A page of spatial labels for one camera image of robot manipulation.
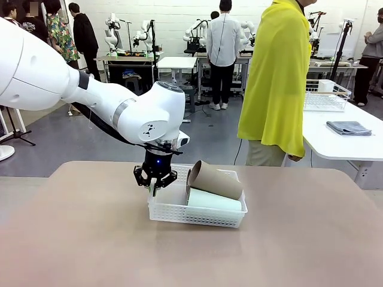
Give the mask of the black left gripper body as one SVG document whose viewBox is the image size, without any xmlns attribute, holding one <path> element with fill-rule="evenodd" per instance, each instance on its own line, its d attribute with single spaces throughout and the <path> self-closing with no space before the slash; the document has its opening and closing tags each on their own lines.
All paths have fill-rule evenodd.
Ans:
<svg viewBox="0 0 383 287">
<path fill-rule="evenodd" d="M 149 178 L 162 179 L 171 172 L 171 160 L 171 153 L 146 150 L 142 168 Z"/>
</svg>

